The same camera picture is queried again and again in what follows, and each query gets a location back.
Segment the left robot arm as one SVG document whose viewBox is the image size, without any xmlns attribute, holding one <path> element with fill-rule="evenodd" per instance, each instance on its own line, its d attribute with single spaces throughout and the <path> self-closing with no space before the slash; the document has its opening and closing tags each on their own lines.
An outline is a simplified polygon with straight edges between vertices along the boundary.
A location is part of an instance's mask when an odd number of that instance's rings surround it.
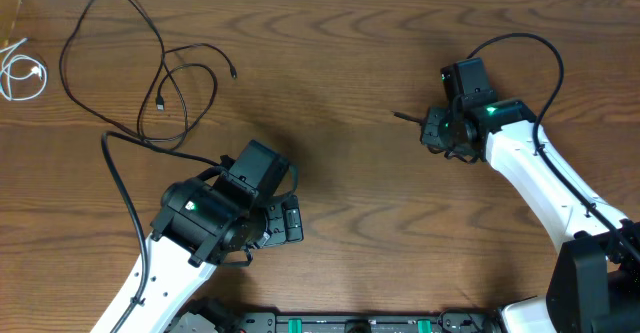
<svg viewBox="0 0 640 333">
<path fill-rule="evenodd" d="M 164 332 L 180 309 L 234 252 L 303 240 L 298 198 L 277 192 L 297 169 L 284 156 L 252 140 L 238 158 L 209 161 L 198 175 L 170 185 L 160 210 L 144 233 L 133 201 L 111 157 L 108 131 L 101 148 L 132 219 L 140 255 L 116 297 L 93 329 L 96 332 Z"/>
</svg>

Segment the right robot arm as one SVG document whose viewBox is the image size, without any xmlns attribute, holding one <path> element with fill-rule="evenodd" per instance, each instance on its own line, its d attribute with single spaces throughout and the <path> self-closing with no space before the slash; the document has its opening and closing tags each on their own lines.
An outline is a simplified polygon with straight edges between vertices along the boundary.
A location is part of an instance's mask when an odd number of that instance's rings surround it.
<svg viewBox="0 0 640 333">
<path fill-rule="evenodd" d="M 481 59 L 441 69 L 448 104 L 419 120 L 433 154 L 488 163 L 517 190 L 557 260 L 547 292 L 499 308 L 486 331 L 636 332 L 639 225 L 595 193 L 520 100 L 500 100 Z"/>
</svg>

